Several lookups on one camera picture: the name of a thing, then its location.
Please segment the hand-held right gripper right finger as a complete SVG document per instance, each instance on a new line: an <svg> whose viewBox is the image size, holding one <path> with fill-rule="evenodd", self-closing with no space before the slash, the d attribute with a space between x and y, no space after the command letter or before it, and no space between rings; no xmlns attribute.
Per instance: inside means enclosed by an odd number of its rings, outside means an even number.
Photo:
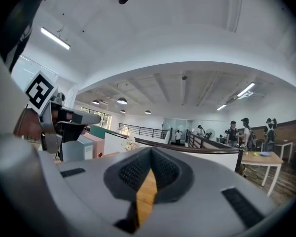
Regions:
<svg viewBox="0 0 296 237"><path fill-rule="evenodd" d="M151 149L157 183L153 237L264 237L284 210L227 167L168 149Z"/></svg>

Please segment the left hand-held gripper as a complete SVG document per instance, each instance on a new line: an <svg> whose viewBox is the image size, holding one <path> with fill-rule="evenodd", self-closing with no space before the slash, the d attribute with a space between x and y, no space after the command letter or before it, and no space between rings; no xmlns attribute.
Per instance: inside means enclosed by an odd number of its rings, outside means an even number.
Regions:
<svg viewBox="0 0 296 237"><path fill-rule="evenodd" d="M24 137L39 140L41 148L63 161L63 142L76 141L85 127L98 124L99 115L72 112L63 106L65 96L42 72L25 89L29 102L24 113Z"/></svg>

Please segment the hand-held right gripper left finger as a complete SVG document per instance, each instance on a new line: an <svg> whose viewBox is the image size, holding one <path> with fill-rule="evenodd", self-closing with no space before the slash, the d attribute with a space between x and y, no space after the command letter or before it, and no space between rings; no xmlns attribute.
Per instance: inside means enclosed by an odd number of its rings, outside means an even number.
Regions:
<svg viewBox="0 0 296 237"><path fill-rule="evenodd" d="M105 220L68 185L49 153L25 140L0 135L0 191L32 231L45 237L128 237L135 194L120 203L124 211Z"/></svg>

